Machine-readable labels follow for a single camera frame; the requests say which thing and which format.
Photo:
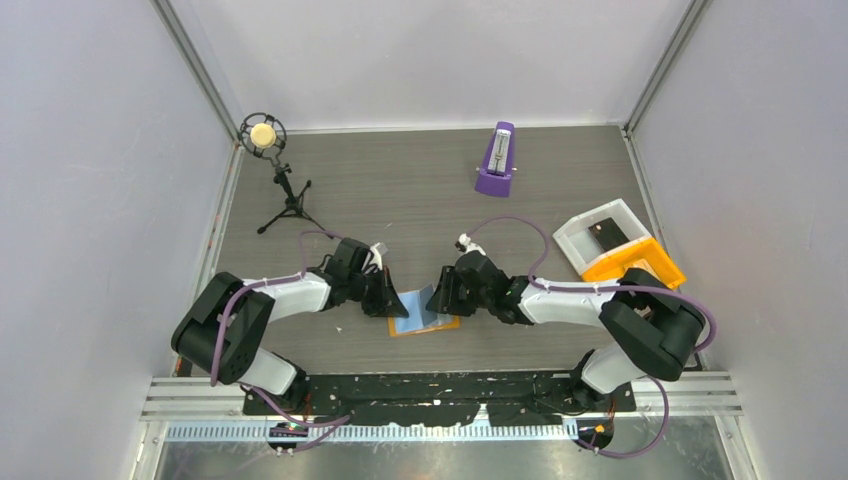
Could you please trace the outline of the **orange leather card holder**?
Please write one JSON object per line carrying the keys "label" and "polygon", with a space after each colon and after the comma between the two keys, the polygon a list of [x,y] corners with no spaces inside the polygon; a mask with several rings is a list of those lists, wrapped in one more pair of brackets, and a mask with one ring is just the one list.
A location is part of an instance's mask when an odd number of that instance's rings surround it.
{"label": "orange leather card holder", "polygon": [[431,333],[458,329],[460,318],[448,314],[437,314],[426,309],[426,303],[435,293],[433,284],[419,290],[398,294],[401,304],[406,308],[406,317],[390,317],[388,332],[390,337],[403,337],[415,334]]}

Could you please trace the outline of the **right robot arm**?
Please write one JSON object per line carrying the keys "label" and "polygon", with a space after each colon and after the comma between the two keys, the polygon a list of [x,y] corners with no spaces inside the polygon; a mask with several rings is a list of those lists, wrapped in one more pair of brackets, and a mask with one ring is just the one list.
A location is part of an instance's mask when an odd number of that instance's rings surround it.
{"label": "right robot arm", "polygon": [[479,251],[443,267],[426,308],[460,317],[484,309],[510,325],[569,323],[605,330],[612,344],[585,354],[566,388],[589,411],[633,380],[678,380],[708,324],[698,307],[643,269],[599,284],[548,282],[509,276]]}

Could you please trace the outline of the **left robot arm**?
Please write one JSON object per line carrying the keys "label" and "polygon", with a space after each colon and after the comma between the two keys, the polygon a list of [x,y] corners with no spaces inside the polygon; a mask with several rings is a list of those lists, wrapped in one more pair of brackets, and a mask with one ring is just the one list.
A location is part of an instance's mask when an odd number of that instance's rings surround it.
{"label": "left robot arm", "polygon": [[347,301],[368,317],[408,316],[376,246],[344,237],[318,267],[261,280],[229,272],[212,277],[171,337],[171,348],[206,371],[212,383],[241,383],[268,393],[280,412],[298,412],[307,398],[299,368],[262,348],[268,325],[323,312]]}

